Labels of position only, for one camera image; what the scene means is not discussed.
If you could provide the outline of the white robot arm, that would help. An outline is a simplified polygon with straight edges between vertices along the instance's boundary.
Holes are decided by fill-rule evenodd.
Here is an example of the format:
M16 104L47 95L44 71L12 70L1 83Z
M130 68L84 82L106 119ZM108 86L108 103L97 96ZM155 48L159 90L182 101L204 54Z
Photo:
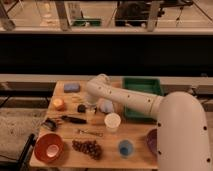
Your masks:
M201 103L186 92L166 96L110 85L105 74L86 83L87 102L105 98L157 120L158 171L213 171L210 139Z

